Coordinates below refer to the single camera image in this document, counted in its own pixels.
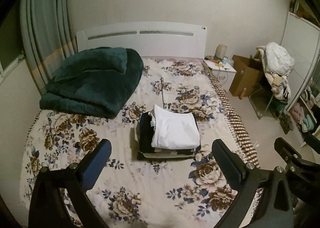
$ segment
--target white headboard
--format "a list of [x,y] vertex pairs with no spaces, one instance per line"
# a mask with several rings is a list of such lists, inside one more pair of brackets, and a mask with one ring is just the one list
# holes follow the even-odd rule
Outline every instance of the white headboard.
[[78,52],[124,47],[140,56],[204,58],[207,27],[177,22],[127,22],[77,32]]

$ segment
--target window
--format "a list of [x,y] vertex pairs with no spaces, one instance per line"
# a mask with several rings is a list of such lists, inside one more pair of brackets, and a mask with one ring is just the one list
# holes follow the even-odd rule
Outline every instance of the window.
[[24,56],[19,3],[12,7],[0,26],[0,83]]

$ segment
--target folded white shirt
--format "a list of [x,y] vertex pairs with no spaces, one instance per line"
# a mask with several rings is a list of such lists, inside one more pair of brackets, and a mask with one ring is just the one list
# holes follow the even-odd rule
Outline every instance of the folded white shirt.
[[183,150],[200,145],[200,134],[192,113],[172,113],[154,105],[149,115],[152,117],[151,126],[156,126],[152,147]]

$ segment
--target folded black clothing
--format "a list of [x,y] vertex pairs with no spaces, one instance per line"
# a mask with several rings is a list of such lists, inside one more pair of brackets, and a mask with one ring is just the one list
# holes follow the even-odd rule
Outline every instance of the folded black clothing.
[[[139,121],[139,152],[140,153],[156,153],[155,148],[151,146],[152,138],[154,135],[154,128],[151,126],[152,117],[148,114],[149,112],[145,112],[141,115]],[[195,151],[199,151],[201,149],[201,145],[194,149],[183,149],[183,150],[172,150],[176,151],[177,155],[194,155]]]

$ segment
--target small bottle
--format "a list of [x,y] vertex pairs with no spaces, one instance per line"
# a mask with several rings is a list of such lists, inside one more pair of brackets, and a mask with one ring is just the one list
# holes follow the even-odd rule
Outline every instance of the small bottle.
[[225,65],[225,64],[227,63],[227,61],[228,61],[228,58],[227,58],[226,56],[224,56],[224,57],[223,57],[223,60],[222,60],[222,64]]
[[245,91],[247,90],[247,88],[243,88],[243,91],[241,92],[241,94],[239,94],[239,99],[242,100],[242,98],[245,95]]

